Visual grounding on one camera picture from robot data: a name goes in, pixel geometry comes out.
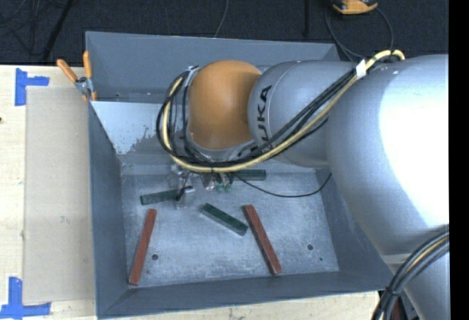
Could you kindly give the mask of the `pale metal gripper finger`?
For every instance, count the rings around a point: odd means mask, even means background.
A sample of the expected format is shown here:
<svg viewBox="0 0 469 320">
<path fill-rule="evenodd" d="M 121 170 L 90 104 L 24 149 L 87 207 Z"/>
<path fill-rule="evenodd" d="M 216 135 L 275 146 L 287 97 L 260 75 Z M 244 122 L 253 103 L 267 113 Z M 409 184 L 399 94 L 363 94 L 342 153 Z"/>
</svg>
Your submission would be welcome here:
<svg viewBox="0 0 469 320">
<path fill-rule="evenodd" d="M 175 198 L 175 208 L 184 209 L 190 207 L 194 203 L 195 192 L 193 186 L 183 187 Z"/>
<path fill-rule="evenodd" d="M 170 190 L 181 190 L 185 186 L 185 173 L 170 173 L 167 177 Z"/>
</svg>

